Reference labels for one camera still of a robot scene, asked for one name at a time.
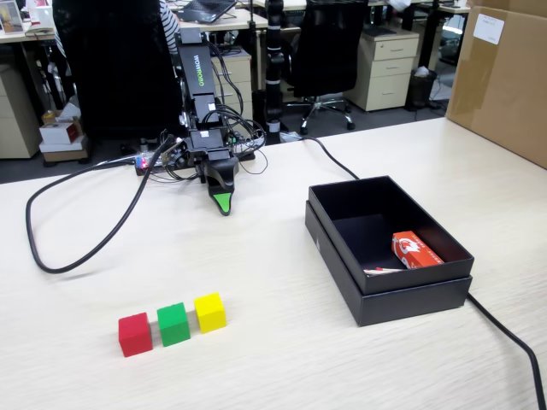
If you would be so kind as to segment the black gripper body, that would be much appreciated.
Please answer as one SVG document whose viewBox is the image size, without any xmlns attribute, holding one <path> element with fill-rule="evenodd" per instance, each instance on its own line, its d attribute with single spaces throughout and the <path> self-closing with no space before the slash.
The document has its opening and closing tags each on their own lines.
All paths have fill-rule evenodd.
<svg viewBox="0 0 547 410">
<path fill-rule="evenodd" d="M 224 143 L 220 130 L 190 131 L 184 138 L 187 163 L 194 167 L 201 178 L 204 174 L 206 160 L 221 160 L 231 157 L 231 150 Z"/>
</svg>

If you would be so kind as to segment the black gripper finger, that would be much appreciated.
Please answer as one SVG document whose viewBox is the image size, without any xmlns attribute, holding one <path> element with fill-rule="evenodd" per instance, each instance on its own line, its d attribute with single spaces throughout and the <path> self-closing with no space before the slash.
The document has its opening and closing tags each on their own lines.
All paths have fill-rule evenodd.
<svg viewBox="0 0 547 410">
<path fill-rule="evenodd" d="M 224 216 L 228 216 L 232 210 L 234 183 L 222 185 L 218 181 L 209 181 L 208 192 L 219 212 Z"/>
<path fill-rule="evenodd" d="M 209 186 L 234 186 L 238 172 L 238 160 L 230 157 L 221 160 L 206 160 L 204 174 Z"/>
</svg>

